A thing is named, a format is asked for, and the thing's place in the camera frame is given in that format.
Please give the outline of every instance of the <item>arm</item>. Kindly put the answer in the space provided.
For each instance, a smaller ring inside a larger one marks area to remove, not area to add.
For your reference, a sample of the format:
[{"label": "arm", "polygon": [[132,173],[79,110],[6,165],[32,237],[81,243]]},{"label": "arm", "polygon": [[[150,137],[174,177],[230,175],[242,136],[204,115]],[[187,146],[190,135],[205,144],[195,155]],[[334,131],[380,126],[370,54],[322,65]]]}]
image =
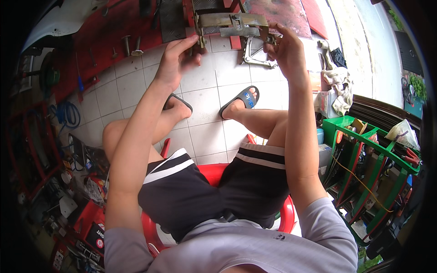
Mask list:
[{"label": "arm", "polygon": [[293,203],[301,214],[312,202],[327,197],[319,176],[319,150],[311,83],[306,70],[303,44],[284,26],[271,23],[282,38],[279,45],[264,45],[270,60],[277,60],[288,80],[289,107],[285,136],[285,169]]},{"label": "arm", "polygon": [[111,189],[105,215],[106,230],[129,228],[142,234],[138,208],[138,193],[146,176],[152,136],[167,97],[177,89],[182,70],[200,62],[200,54],[193,62],[186,61],[187,50],[198,40],[190,38],[168,44],[160,67],[115,148],[111,164]]}]

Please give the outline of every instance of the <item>hand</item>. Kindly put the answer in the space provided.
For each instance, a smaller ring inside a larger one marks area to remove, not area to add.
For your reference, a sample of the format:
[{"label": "hand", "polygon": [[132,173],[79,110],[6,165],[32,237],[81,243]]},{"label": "hand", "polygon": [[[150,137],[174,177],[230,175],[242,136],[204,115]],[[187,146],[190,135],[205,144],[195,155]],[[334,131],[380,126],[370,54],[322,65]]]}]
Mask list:
[{"label": "hand", "polygon": [[[193,66],[200,66],[201,54],[197,47],[198,35],[186,39],[170,42],[161,58],[161,63],[153,81],[166,86],[165,91],[171,92],[177,89],[182,73]],[[190,48],[193,47],[192,56],[189,56]]]},{"label": "hand", "polygon": [[278,23],[269,23],[269,28],[279,31],[282,38],[277,37],[277,45],[264,43],[264,52],[269,60],[276,60],[282,74],[288,82],[297,86],[308,83],[308,73],[305,63],[305,54],[301,40],[294,31]]}]

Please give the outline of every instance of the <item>plastic container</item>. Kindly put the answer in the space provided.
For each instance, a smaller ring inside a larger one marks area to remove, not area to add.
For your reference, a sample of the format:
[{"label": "plastic container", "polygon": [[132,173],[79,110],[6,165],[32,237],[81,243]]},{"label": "plastic container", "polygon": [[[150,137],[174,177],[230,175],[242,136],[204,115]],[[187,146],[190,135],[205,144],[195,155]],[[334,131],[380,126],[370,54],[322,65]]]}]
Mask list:
[{"label": "plastic container", "polygon": [[323,129],[317,128],[317,142],[319,145],[323,143],[323,136],[324,136]]},{"label": "plastic container", "polygon": [[332,107],[332,104],[337,97],[337,92],[334,89],[319,92],[317,96],[317,104],[320,107],[320,113],[322,113],[322,115],[327,118],[340,117]]}]

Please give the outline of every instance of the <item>scooter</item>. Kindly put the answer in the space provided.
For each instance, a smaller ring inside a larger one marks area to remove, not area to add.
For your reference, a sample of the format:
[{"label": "scooter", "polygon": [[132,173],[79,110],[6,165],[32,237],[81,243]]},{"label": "scooter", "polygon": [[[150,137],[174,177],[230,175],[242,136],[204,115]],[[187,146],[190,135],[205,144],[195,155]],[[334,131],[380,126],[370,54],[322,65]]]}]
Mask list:
[{"label": "scooter", "polygon": [[414,92],[414,87],[412,84],[408,83],[406,77],[401,78],[402,83],[402,94],[404,95],[405,100],[414,107],[414,97],[416,96]]}]

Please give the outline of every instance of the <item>screwdriver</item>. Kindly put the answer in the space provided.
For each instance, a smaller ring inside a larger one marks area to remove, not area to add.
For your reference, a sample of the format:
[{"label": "screwdriver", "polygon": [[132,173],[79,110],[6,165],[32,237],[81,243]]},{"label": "screwdriver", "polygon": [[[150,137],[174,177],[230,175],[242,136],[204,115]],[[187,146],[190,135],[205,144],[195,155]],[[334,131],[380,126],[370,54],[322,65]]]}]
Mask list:
[{"label": "screwdriver", "polygon": [[79,82],[79,91],[83,92],[83,83],[82,83],[82,78],[80,77],[79,74],[79,64],[77,63],[77,52],[76,52],[76,66],[77,66],[77,81]]}]

